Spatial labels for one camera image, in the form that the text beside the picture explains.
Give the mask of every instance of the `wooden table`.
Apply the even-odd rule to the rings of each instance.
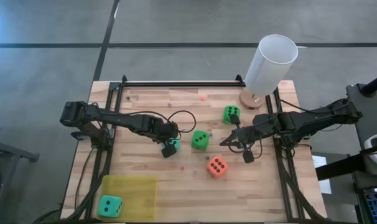
[[[94,82],[89,103],[97,102],[100,107],[104,107],[108,85],[109,82]],[[213,134],[205,152],[191,148],[193,133],[183,134],[180,151],[164,159],[160,146],[150,139],[133,134],[126,128],[117,129],[110,174],[150,175],[158,178],[155,222],[286,221],[271,138],[263,139],[262,156],[250,164],[244,163],[241,154],[233,154],[227,147],[218,145],[234,128],[222,122],[226,105],[240,107],[241,126],[250,125],[254,115],[268,112],[266,104],[259,110],[244,109],[238,100],[240,91],[241,87],[124,88],[120,112],[156,111],[168,117],[177,110],[189,110],[197,119],[195,129]],[[281,99],[298,105],[293,81],[280,82],[279,91]],[[283,104],[283,111],[293,110],[295,108]],[[185,113],[177,114],[173,121],[179,125],[179,129],[190,129],[193,125],[192,117]],[[89,141],[79,142],[62,218],[73,212],[77,183],[90,149]],[[258,142],[252,151],[255,156],[259,154]],[[83,176],[80,200],[90,186],[94,155],[95,153]],[[207,156],[221,156],[228,163],[229,168],[221,179],[213,179],[205,170]],[[296,148],[294,162],[300,190],[316,211],[326,217],[309,148]],[[295,209],[293,195],[290,195],[292,208]],[[98,199],[97,195],[93,204],[94,217]]]

